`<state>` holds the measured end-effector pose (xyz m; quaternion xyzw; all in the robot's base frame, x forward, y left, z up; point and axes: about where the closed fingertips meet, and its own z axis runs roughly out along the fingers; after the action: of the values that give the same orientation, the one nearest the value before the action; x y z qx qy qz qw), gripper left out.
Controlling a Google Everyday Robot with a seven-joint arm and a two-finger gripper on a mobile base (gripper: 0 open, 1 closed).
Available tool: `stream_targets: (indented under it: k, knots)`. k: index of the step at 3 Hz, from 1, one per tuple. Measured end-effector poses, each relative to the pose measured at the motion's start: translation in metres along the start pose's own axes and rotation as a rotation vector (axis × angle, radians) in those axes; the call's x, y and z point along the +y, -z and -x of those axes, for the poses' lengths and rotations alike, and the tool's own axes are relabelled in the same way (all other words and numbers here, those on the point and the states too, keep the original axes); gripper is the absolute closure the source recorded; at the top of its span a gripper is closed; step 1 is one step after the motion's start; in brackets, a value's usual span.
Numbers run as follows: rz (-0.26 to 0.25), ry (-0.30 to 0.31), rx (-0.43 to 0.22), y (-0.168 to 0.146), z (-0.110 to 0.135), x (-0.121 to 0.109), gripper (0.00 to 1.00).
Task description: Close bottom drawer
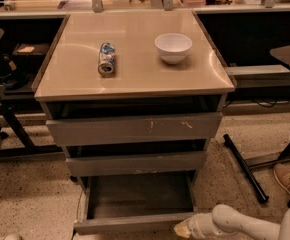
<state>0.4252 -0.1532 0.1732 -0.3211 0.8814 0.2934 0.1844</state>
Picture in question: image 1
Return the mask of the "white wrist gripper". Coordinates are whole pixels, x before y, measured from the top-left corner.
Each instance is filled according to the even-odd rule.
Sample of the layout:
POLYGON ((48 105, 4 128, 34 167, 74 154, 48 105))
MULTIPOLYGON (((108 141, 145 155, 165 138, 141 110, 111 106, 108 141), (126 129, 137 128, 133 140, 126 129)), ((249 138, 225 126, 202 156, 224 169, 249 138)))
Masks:
POLYGON ((175 233, 189 239, 205 239, 214 235, 214 224, 210 213, 198 213, 189 219, 186 223, 179 223, 174 226, 175 233))

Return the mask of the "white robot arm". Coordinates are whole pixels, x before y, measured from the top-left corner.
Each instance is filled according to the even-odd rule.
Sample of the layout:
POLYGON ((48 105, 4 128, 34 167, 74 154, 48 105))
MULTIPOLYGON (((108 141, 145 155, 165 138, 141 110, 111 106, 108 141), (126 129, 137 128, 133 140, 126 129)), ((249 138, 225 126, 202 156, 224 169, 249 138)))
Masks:
POLYGON ((210 213, 198 213, 174 226, 175 233, 196 240, 243 233, 253 240, 290 240, 290 208, 280 224, 244 215, 220 204, 210 213))

